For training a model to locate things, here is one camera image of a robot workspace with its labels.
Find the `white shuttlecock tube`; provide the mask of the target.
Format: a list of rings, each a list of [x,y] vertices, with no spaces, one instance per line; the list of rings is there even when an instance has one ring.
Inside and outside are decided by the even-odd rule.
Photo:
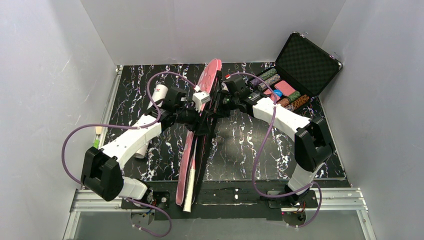
[[[157,84],[154,88],[154,92],[152,94],[152,100],[157,104],[158,107],[162,106],[162,101],[165,99],[166,94],[169,88],[163,84]],[[147,142],[143,145],[136,153],[135,157],[138,159],[143,159],[146,157],[147,150],[150,142]]]

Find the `pink racket bag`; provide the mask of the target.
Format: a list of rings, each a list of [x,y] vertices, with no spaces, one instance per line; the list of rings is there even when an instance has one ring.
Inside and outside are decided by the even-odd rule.
[[[220,59],[214,58],[207,64],[194,87],[194,93],[177,116],[177,120],[186,126],[187,134],[179,163],[175,203],[186,213],[192,211],[195,186],[200,177],[197,168],[202,166],[204,143],[212,131],[213,119],[210,114],[214,93],[222,76],[221,69]]]

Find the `pink badminton racket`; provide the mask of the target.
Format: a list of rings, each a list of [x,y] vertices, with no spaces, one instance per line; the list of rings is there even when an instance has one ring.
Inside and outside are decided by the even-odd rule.
[[[192,148],[192,155],[190,158],[190,169],[186,185],[186,196],[184,199],[183,212],[190,213],[193,204],[193,194],[196,178],[196,149],[197,149],[197,140],[194,141],[194,147]]]

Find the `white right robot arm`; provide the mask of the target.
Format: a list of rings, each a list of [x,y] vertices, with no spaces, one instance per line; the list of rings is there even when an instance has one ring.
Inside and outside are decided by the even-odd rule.
[[[299,202],[313,186],[318,170],[336,150],[327,122],[321,117],[310,119],[282,107],[275,96],[252,90],[236,74],[222,80],[218,95],[213,108],[216,116],[225,118],[230,111],[239,109],[268,123],[270,128],[276,127],[293,140],[296,166],[284,192],[268,195],[259,191],[258,194],[270,199],[288,198],[292,204]]]

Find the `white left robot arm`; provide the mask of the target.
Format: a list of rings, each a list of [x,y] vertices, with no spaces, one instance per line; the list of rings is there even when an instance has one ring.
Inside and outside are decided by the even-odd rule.
[[[175,123],[186,125],[192,133],[203,134],[205,107],[211,100],[210,91],[201,90],[199,86],[187,99],[187,92],[180,88],[157,85],[150,95],[147,112],[134,125],[101,148],[91,147],[86,151],[81,183],[105,201],[117,197],[145,199],[151,189],[142,180],[123,176],[126,163]]]

